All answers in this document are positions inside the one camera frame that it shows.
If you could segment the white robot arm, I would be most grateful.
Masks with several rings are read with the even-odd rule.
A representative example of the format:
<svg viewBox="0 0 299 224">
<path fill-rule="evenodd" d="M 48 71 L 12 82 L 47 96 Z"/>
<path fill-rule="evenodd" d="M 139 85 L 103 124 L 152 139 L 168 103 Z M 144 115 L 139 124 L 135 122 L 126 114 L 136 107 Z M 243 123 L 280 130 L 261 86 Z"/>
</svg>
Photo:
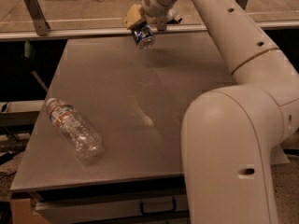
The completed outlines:
<svg viewBox="0 0 299 224">
<path fill-rule="evenodd" d="M 139 0 L 124 22 L 141 49 L 148 17 L 177 0 Z M 235 83 L 201 94 L 181 127 L 192 224 L 278 224 L 271 152 L 299 126 L 299 75 L 235 0 L 192 0 Z"/>
</svg>

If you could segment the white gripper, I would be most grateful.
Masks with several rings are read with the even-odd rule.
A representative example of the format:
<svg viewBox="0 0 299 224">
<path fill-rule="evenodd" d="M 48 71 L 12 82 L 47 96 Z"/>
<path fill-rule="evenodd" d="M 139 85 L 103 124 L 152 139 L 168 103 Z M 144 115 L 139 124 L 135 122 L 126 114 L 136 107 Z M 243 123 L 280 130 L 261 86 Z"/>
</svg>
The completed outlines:
<svg viewBox="0 0 299 224">
<path fill-rule="evenodd" d="M 125 27 L 130 30 L 145 20 L 144 13 L 149 17 L 160 17 L 173 6 L 177 0 L 139 0 L 140 5 L 134 4 L 124 17 Z"/>
</svg>

